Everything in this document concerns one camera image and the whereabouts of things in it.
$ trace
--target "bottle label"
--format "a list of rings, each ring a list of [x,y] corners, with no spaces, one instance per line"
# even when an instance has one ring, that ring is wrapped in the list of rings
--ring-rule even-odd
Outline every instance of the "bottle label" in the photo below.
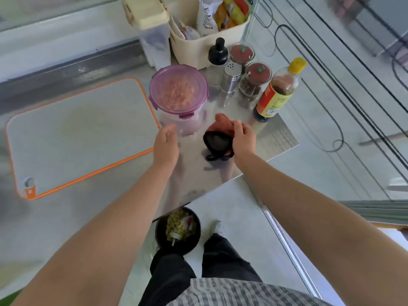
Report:
[[[256,106],[257,112],[265,118],[273,117],[291,96],[277,93],[269,83]]]

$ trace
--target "left hand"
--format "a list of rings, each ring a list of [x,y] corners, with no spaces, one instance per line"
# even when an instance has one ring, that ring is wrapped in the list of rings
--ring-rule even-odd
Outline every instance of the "left hand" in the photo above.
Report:
[[[176,125],[171,124],[160,129],[153,146],[153,165],[164,169],[169,176],[176,166],[179,156]]]

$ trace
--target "orange cloth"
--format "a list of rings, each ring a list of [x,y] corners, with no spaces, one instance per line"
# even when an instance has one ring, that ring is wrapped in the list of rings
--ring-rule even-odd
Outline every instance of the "orange cloth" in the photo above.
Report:
[[[234,124],[226,115],[218,113],[215,115],[215,122],[207,131],[218,131],[234,137]]]

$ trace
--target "human arm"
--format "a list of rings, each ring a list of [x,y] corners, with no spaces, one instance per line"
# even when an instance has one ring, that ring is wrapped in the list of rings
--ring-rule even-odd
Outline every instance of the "human arm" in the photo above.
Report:
[[[238,168],[344,303],[405,304],[408,252],[349,208],[260,159],[251,128],[234,125]]]
[[[13,306],[119,304],[177,162],[174,128],[164,127],[157,134],[152,166],[54,254]]]

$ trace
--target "cutting board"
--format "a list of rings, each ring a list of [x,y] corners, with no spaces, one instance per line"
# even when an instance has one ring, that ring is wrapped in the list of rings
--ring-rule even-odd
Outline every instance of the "cutting board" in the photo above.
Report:
[[[37,199],[146,154],[158,129],[133,78],[20,113],[6,125],[17,192]]]

